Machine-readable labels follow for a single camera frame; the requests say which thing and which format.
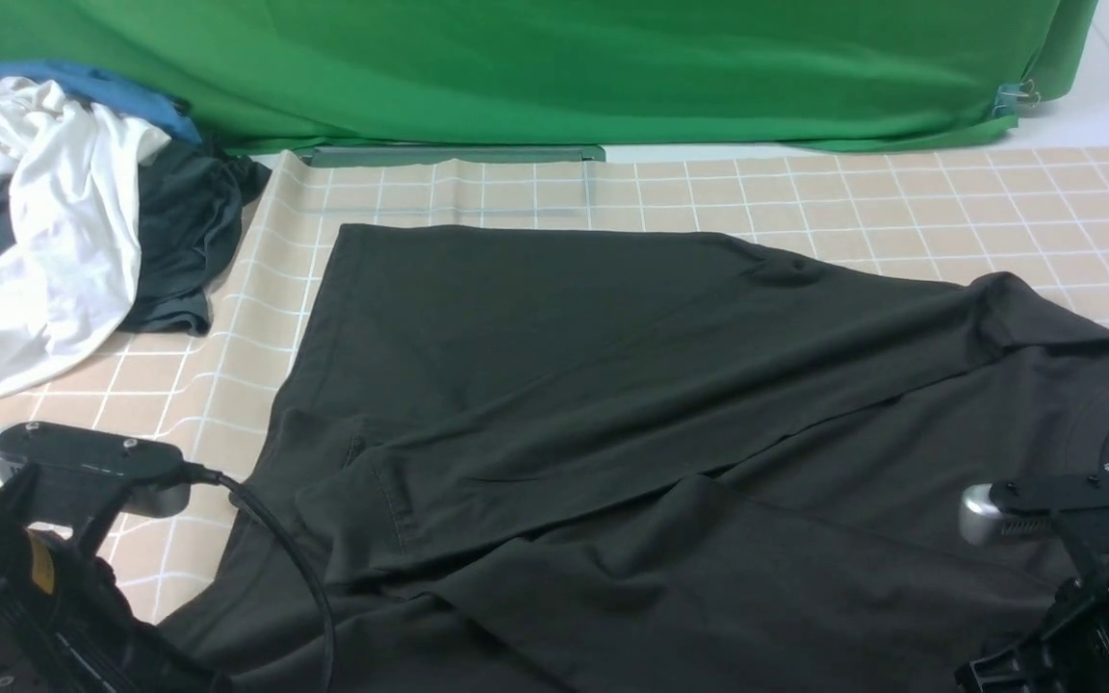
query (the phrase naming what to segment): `beige grid mat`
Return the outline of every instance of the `beige grid mat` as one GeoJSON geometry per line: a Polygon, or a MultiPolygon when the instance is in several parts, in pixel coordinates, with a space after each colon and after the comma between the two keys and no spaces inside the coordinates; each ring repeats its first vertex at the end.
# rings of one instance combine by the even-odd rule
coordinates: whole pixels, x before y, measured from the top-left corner
{"type": "MultiPolygon", "coordinates": [[[[283,154],[213,294],[210,337],[119,335],[0,400],[0,428],[40,418],[159,438],[245,477],[342,223],[722,232],[910,279],[1009,271],[1109,325],[1109,149],[334,171],[283,154]]],[[[122,518],[102,553],[136,614],[163,618],[207,584],[232,518],[213,488],[171,521],[122,518]]]]}

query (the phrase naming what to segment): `white tile floor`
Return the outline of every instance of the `white tile floor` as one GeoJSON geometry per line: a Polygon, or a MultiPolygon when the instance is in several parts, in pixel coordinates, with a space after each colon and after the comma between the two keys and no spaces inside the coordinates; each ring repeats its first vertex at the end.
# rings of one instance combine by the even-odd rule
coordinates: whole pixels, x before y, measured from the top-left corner
{"type": "MultiPolygon", "coordinates": [[[[1039,105],[994,150],[1030,146],[1109,146],[1109,0],[1100,0],[1072,91],[1039,105]]],[[[814,155],[775,144],[607,146],[618,163],[700,162],[716,159],[814,155]]]]}

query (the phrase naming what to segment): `green backdrop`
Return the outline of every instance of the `green backdrop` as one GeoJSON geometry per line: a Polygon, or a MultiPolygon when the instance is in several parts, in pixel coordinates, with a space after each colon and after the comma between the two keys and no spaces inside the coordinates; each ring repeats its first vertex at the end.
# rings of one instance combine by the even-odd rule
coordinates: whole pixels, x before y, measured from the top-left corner
{"type": "Polygon", "coordinates": [[[0,0],[253,150],[317,142],[981,143],[1076,73],[1097,0],[0,0]]]}

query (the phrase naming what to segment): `clothing label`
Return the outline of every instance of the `clothing label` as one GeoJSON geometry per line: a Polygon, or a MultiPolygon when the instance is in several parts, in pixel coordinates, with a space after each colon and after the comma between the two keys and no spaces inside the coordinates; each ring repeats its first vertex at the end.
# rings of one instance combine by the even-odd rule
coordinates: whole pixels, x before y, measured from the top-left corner
{"type": "Polygon", "coordinates": [[[49,556],[49,549],[28,532],[28,542],[32,544],[32,580],[45,594],[54,592],[54,558],[49,556]]]}

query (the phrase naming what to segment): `black shirt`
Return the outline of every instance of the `black shirt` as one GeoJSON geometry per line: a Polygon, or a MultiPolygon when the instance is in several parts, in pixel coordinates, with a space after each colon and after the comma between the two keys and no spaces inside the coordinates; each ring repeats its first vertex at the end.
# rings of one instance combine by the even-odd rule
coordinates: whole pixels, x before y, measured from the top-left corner
{"type": "MultiPolygon", "coordinates": [[[[345,225],[251,483],[325,572],[340,690],[954,690],[1070,575],[964,543],[960,491],[1108,453],[1109,330],[1011,275],[345,225]]],[[[245,517],[163,632],[317,679],[245,517]]]]}

